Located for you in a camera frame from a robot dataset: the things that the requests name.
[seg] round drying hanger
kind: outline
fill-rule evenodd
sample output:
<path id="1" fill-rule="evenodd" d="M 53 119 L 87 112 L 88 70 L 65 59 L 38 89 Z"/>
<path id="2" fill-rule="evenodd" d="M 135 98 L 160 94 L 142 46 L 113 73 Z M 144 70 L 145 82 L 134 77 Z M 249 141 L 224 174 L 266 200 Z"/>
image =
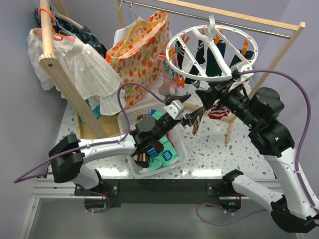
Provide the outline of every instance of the round drying hanger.
<path id="1" fill-rule="evenodd" d="M 203 29 L 208 29 L 208 36 L 201 34 L 201 31 Z M 236 47 L 233 46 L 233 44 L 230 43 L 230 41 L 227 40 L 227 38 L 218 30 L 218 29 L 222 29 L 223 31 L 231 31 L 237 34 L 242 35 L 244 38 L 246 38 L 254 47 L 254 56 L 251 60 L 247 61 L 247 59 L 236 49 Z M 208 77 L 205 73 L 205 71 L 202 69 L 202 67 L 199 65 L 199 63 L 196 61 L 195 57 L 192 55 L 192 53 L 190 52 L 189 48 L 186 46 L 186 44 L 184 43 L 184 41 L 182 40 L 182 36 L 185 35 L 188 32 L 192 32 L 193 35 L 199 39 L 202 40 L 204 43 L 206 43 L 209 47 L 209 49 L 211 50 L 212 54 L 214 55 L 216 62 L 219 66 L 219 68 L 222 71 L 222 75 L 221 76 L 215 76 L 215 77 Z M 220 51 L 218 50 L 216 44 L 214 43 L 214 39 L 213 36 L 217 34 L 220 37 L 220 40 L 222 40 L 223 42 L 226 43 L 226 45 L 235 53 L 235 55 L 242 61 L 242 62 L 246 62 L 247 64 L 253 66 L 257 60 L 258 57 L 258 46 L 256 41 L 250 36 L 248 35 L 246 32 L 243 32 L 241 30 L 238 30 L 234 27 L 230 27 L 230 26 L 223 26 L 223 25 L 215 25 L 215 20 L 213 16 L 209 17 L 209 24 L 208 25 L 201 25 L 201 26 L 194 26 L 194 27 L 190 27 L 184 31 L 181 31 L 180 33 L 178 33 L 177 35 L 175 35 L 168 43 L 167 47 L 166 47 L 166 57 L 168 59 L 168 64 L 169 66 L 176 71 L 177 73 L 179 73 L 180 75 L 190 78 L 190 79 L 194 79 L 194 80 L 200 80 L 200 81 L 209 81 L 209 82 L 219 82 L 219 81 L 227 81 L 232 79 L 232 71 L 231 69 L 228 67 L 228 65 L 226 64 L 223 56 L 221 55 Z M 198 75 L 192 75 L 189 74 L 185 71 L 183 71 L 182 69 L 179 69 L 177 66 L 175 66 L 172 63 L 172 60 L 170 59 L 170 54 L 169 51 L 172 47 L 175 46 L 175 42 L 179 41 L 182 48 L 185 50 L 185 55 L 188 56 L 188 58 L 193 62 L 193 65 L 198 69 Z"/>

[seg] black garment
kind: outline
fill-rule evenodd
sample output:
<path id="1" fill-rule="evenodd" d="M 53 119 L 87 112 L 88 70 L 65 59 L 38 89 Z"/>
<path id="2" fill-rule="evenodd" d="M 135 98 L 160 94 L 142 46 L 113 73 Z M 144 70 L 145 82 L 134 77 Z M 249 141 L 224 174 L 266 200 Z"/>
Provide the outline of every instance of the black garment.
<path id="1" fill-rule="evenodd" d="M 182 48 L 179 41 L 176 41 L 176 43 L 175 43 L 175 50 L 176 49 L 180 49 L 178 51 L 178 54 L 177 54 L 177 62 L 178 62 L 178 67 L 180 69 L 182 69 L 181 67 L 182 67 L 183 61 L 184 61 L 185 50 Z"/>
<path id="2" fill-rule="evenodd" d="M 41 27 L 41 17 L 38 14 L 38 9 L 34 10 L 34 15 L 39 27 Z M 75 34 L 84 44 L 91 45 L 103 58 L 105 58 L 107 49 L 98 41 L 90 29 L 88 29 L 86 26 L 84 26 L 82 29 L 78 29 L 76 26 L 67 21 L 64 21 L 58 17 L 56 19 L 63 28 Z M 62 29 L 57 24 L 54 26 L 54 30 L 57 33 L 63 34 Z"/>
<path id="3" fill-rule="evenodd" d="M 225 50 L 226 50 L 226 43 L 219 41 L 216 44 L 218 50 L 220 51 L 221 55 L 225 56 Z M 221 69 L 219 68 L 219 65 L 211 52 L 209 48 L 207 48 L 207 66 L 206 66 L 206 75 L 208 77 L 214 77 L 214 76 L 221 76 Z"/>
<path id="4" fill-rule="evenodd" d="M 204 58 L 204 54 L 205 54 L 205 49 L 204 49 L 204 42 L 202 42 L 201 40 L 198 40 L 198 47 L 197 47 L 197 52 L 196 52 L 196 61 L 201 65 L 205 63 L 205 58 Z M 198 69 L 196 68 L 196 66 L 193 65 L 193 67 L 191 68 L 190 72 L 191 75 L 198 75 Z M 192 84 L 193 82 L 195 82 L 195 80 L 190 79 L 190 78 L 186 78 L 185 79 L 185 84 Z"/>
<path id="5" fill-rule="evenodd" d="M 253 51 L 246 51 L 246 54 L 244 55 L 244 57 L 247 60 L 250 60 L 251 58 L 253 58 L 254 52 Z M 230 63 L 229 67 L 232 67 L 233 65 L 237 64 L 238 62 L 241 62 L 241 60 L 238 58 L 238 56 L 234 56 L 233 60 Z"/>

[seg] polka dot fabric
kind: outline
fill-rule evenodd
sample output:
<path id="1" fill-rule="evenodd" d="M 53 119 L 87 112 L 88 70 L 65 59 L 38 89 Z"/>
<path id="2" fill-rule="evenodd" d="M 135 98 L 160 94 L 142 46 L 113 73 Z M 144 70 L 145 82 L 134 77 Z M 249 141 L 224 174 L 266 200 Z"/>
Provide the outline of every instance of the polka dot fabric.
<path id="1" fill-rule="evenodd" d="M 107 62 L 121 76 L 124 83 L 138 82 L 150 88 L 160 75 L 158 55 L 165 54 L 169 40 L 167 13 L 157 11 L 147 20 L 147 22 L 153 22 L 161 18 L 163 21 L 155 24 L 151 29 L 140 27 L 131 40 L 133 41 L 140 34 L 145 34 L 145 36 L 124 48 L 118 57 L 114 57 L 114 54 L 121 47 L 122 42 L 107 52 Z M 127 109 L 138 102 L 146 93 L 146 90 L 136 85 L 127 85 L 124 89 Z"/>

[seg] laundry basket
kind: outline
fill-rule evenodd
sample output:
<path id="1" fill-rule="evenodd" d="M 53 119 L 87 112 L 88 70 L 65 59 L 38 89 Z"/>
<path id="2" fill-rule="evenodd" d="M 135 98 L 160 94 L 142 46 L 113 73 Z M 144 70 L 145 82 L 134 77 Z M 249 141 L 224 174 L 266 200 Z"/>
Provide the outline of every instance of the laundry basket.
<path id="1" fill-rule="evenodd" d="M 165 112 L 164 110 L 164 104 L 159 103 L 158 101 L 148 101 L 146 104 L 142 105 L 136 105 L 131 109 L 128 109 L 126 111 L 126 114 L 128 115 L 129 121 L 130 121 L 130 129 L 135 129 L 135 124 L 137 123 L 137 116 L 142 115 L 142 114 L 149 114 L 151 109 L 160 111 L 160 112 Z M 123 113 L 120 113 L 118 115 L 118 123 L 119 123 L 119 128 L 121 134 L 124 134 L 127 131 L 127 124 L 125 121 L 125 117 Z M 144 178 L 144 177 L 149 177 L 153 176 L 155 174 L 163 173 L 165 171 L 168 171 L 170 169 L 176 168 L 180 166 L 181 164 L 186 162 L 186 148 L 184 144 L 182 143 L 181 137 L 178 134 L 178 131 L 182 131 L 183 127 L 181 125 L 177 125 L 175 128 L 173 128 L 169 132 L 169 139 L 173 143 L 174 148 L 176 152 L 178 153 L 178 161 L 174 164 L 171 164 L 168 167 L 161 167 L 153 172 L 147 172 L 147 173 L 140 173 L 140 170 L 142 170 L 142 167 L 138 166 L 135 162 L 134 159 L 131 156 L 128 156 L 128 163 L 129 167 L 131 169 L 131 173 L 135 178 Z"/>

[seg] speckled table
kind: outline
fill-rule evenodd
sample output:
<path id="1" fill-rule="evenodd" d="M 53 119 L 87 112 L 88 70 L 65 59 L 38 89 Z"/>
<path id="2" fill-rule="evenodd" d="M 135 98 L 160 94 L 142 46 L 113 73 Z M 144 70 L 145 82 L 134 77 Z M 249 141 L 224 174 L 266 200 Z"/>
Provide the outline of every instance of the speckled table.
<path id="1" fill-rule="evenodd" d="M 161 79 L 158 80 L 153 90 L 156 90 L 160 84 Z M 196 96 L 194 90 L 194 86 L 186 85 L 178 94 L 191 93 L 192 97 L 188 101 L 200 105 L 200 99 Z M 225 144 L 227 129 L 228 123 L 204 116 L 196 135 L 192 135 L 191 128 L 186 128 L 181 132 L 183 143 L 187 148 L 187 162 L 178 168 L 154 175 L 151 178 L 219 179 L 229 171 L 239 169 L 252 179 L 274 179 L 275 176 L 271 167 L 250 142 L 247 136 L 248 128 L 241 121 L 236 120 L 233 124 L 229 143 Z M 75 133 L 75 130 L 74 111 L 68 104 L 57 142 L 67 134 Z M 89 168 L 98 169 L 102 178 L 133 178 L 125 156 L 99 159 L 86 165 Z"/>

